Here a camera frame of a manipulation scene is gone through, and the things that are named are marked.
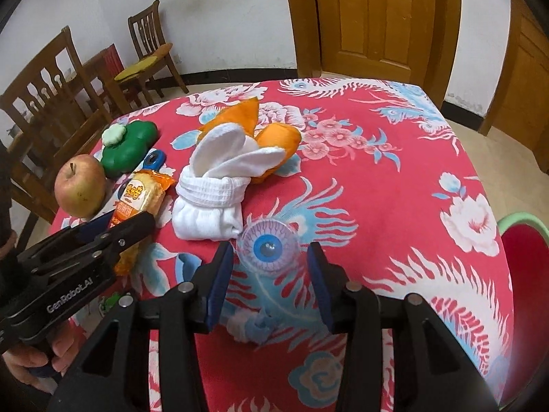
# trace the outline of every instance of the green rim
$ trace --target green rim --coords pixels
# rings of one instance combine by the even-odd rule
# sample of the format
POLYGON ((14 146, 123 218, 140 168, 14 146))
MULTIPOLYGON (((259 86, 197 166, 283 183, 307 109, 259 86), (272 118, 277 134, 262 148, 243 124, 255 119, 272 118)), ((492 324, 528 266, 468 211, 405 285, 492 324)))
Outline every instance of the green rim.
POLYGON ((498 221, 500 235, 502 236, 507 229, 514 225, 528 225, 533 227, 543 236, 545 243, 549 245, 549 229, 547 229, 547 226, 544 225, 543 221, 535 215, 527 212, 517 212, 515 214, 507 215, 498 221))

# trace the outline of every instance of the door frame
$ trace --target door frame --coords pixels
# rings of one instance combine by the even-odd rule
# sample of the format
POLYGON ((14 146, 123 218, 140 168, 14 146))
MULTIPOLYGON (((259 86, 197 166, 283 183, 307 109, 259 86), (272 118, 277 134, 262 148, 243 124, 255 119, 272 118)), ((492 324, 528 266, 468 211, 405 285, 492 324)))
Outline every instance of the door frame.
POLYGON ((503 58, 500 79, 496 86, 496 91, 493 93, 492 102, 479 128, 479 133, 484 136, 488 135, 488 131, 492 128, 492 124, 500 112, 511 83, 511 77, 517 61, 518 45, 521 39, 521 18, 521 0, 511 0, 509 37, 507 38, 507 49, 503 58))
MULTIPOLYGON (((322 72, 316 0, 288 0, 299 77, 322 72)), ((461 0, 435 0, 433 41, 423 89, 440 108, 454 66, 461 17, 461 0)))

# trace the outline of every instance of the packaged snack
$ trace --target packaged snack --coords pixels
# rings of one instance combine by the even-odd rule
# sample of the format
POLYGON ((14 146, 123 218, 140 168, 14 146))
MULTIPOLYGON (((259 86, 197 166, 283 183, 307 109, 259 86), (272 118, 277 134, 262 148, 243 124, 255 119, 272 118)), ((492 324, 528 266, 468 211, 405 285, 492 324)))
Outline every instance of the packaged snack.
MULTIPOLYGON (((143 211, 156 216, 168 187, 174 182, 175 180, 169 175, 153 172, 152 170, 137 172, 128 182, 120 201, 116 203, 109 228, 143 211)), ((143 241, 135 243, 135 245, 120 254, 120 260, 114 267, 117 275, 125 276, 131 271, 137 260, 139 246, 143 241)))

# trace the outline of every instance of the white cloth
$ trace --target white cloth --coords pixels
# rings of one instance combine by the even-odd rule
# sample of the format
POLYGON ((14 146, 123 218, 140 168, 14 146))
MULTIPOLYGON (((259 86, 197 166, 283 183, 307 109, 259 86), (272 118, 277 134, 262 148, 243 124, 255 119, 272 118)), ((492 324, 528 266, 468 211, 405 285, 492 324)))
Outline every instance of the white cloth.
POLYGON ((243 230, 244 192, 251 177, 278 166, 281 147, 259 148, 235 123, 214 127, 200 141, 176 186, 172 225, 183 240, 229 240, 243 230))

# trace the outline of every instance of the beige floor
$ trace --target beige floor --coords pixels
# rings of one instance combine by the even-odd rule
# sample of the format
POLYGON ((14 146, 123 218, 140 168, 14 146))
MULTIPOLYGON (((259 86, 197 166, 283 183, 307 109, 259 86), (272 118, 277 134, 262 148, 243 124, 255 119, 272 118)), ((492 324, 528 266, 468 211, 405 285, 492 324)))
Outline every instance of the beige floor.
MULTIPOLYGON (((324 74, 326 77, 337 75, 324 74)), ((190 85, 191 93, 224 88, 229 84, 190 85)), ((156 102, 160 99, 152 93, 156 102)), ((179 88, 164 90, 164 100, 183 96, 179 88)), ((487 137, 474 130, 449 121, 463 148, 473 162, 484 185, 496 220, 518 211, 527 211, 549 225, 549 175, 537 167, 532 152, 496 128, 487 137)), ((28 245, 48 235, 49 224, 39 219, 28 245)))

